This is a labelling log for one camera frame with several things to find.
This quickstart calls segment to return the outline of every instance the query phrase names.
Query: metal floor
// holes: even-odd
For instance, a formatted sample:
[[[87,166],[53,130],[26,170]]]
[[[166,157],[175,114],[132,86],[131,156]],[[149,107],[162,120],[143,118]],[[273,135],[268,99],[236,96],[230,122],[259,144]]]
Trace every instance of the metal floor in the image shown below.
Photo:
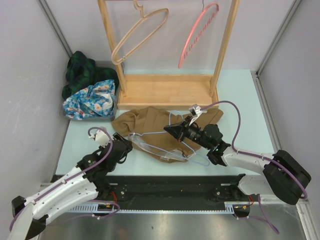
[[[264,206],[280,235],[265,222],[236,220],[225,214],[119,213],[96,220],[81,217],[62,223],[77,213],[65,213],[47,226],[40,240],[305,240],[296,206]],[[262,216],[257,204],[251,216]]]

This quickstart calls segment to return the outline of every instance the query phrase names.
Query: brown cloth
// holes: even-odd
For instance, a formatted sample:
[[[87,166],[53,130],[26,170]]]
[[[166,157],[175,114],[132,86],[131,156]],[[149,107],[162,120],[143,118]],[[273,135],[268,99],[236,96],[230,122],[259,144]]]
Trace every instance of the brown cloth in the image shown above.
[[[112,126],[114,130],[119,133],[123,137],[127,137],[129,133],[149,133],[149,132],[163,132],[164,126],[169,125],[169,112],[164,109],[157,109],[154,107],[147,107],[140,110],[131,110],[123,113],[118,118],[116,118],[112,122]],[[224,113],[217,109],[212,108],[207,111],[207,113],[203,113],[200,117],[195,121],[200,128],[204,128],[207,124],[216,124]],[[182,121],[180,115],[175,115],[175,113],[171,114],[171,124],[180,123]],[[193,154],[193,151],[185,146],[183,143],[178,142],[173,136],[169,133],[159,133],[159,134],[145,134],[141,136],[141,141],[156,146],[161,149],[165,149],[169,152],[176,152],[180,150],[184,157],[188,157]],[[188,144],[195,151],[198,150],[201,146],[192,142],[191,140],[185,138],[184,142]],[[143,151],[140,147],[138,147],[133,142],[133,147]],[[154,153],[164,154],[164,151],[152,148]],[[181,162],[172,158],[163,158],[157,156],[152,153],[148,153],[154,158],[165,162],[165,163],[173,163],[173,162]]]

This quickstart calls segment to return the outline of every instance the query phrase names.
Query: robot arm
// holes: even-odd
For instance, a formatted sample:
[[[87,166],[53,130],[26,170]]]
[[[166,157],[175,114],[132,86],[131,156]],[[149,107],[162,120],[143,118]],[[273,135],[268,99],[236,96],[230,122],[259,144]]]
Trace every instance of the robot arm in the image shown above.
[[[195,120],[202,113],[198,105],[189,110],[192,116],[187,116],[183,122],[165,126],[164,130],[179,142],[188,138],[208,149],[207,156],[214,165],[239,167],[258,173],[239,176],[237,188],[244,195],[274,194],[285,203],[295,205],[298,202],[303,193],[301,188],[307,187],[311,176],[288,152],[278,150],[275,154],[264,154],[235,149],[222,140],[223,135],[216,124],[208,124],[203,129],[196,124]]]
[[[111,186],[105,176],[115,169],[117,163],[124,163],[126,159],[122,159],[132,150],[132,143],[115,133],[110,150],[111,143],[104,131],[98,130],[91,138],[100,144],[99,149],[84,156],[70,172],[32,196],[18,196],[12,200],[13,216],[17,216],[28,204],[33,205],[32,222],[26,239],[40,234],[46,225],[73,207],[110,194]],[[100,164],[89,169],[107,153]]]

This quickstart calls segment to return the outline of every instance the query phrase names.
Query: hanger hook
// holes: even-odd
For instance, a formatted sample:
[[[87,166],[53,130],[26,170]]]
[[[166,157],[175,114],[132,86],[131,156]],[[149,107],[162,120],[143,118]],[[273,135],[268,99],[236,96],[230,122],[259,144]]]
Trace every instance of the hanger hook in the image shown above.
[[[144,18],[145,17],[145,14],[144,14],[144,6],[143,5],[139,5],[138,4],[138,0],[133,0],[133,5],[134,5],[134,8],[139,10],[140,11],[140,16],[141,18]]]

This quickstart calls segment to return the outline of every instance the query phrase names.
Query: white wall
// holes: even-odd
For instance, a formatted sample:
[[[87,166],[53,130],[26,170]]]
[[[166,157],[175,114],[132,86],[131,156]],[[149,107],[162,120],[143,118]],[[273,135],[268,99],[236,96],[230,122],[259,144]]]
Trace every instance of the white wall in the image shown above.
[[[50,180],[67,121],[59,116],[67,55],[36,0],[0,1],[0,239],[11,200]]]
[[[261,74],[284,149],[311,174],[307,188],[320,223],[320,1],[303,1]]]
[[[80,50],[97,61],[111,59],[108,39],[96,0],[47,0],[72,51]],[[204,5],[212,0],[204,0]],[[215,68],[231,0],[217,0],[220,11],[200,38],[182,71],[212,70]],[[242,0],[224,60],[225,69],[256,70],[279,29],[293,0]],[[177,72],[180,54],[187,36],[202,11],[201,0],[139,1],[145,13],[159,8],[169,9],[165,25],[144,46],[125,61],[126,70]],[[109,13],[116,40],[139,19],[132,1],[108,1]],[[142,26],[123,46],[121,54],[135,46],[161,22],[155,16]]]

